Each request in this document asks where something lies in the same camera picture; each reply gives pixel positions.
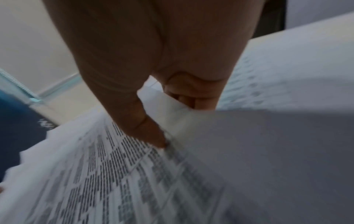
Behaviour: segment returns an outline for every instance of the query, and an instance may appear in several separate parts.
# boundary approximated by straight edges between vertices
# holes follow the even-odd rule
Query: wall
[[[40,0],[1,0],[0,29],[0,68],[33,92],[77,73]]]
[[[286,28],[297,27],[354,10],[354,0],[287,0]]]

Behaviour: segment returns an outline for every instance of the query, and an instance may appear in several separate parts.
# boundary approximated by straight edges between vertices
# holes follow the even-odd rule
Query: white wall
[[[35,93],[77,73],[40,0],[0,0],[0,68]]]
[[[287,0],[286,28],[354,11],[354,0]]]

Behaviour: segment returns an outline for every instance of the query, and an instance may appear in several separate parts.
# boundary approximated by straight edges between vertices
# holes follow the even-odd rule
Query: hand
[[[137,97],[149,75],[195,108],[216,107],[263,0],[44,0],[80,74],[128,135],[164,147]]]

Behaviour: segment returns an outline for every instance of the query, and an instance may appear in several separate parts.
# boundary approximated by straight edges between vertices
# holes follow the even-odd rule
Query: human hand
[[[216,107],[263,0],[44,0],[80,74],[128,135],[164,147],[136,92],[153,75],[194,108]]]

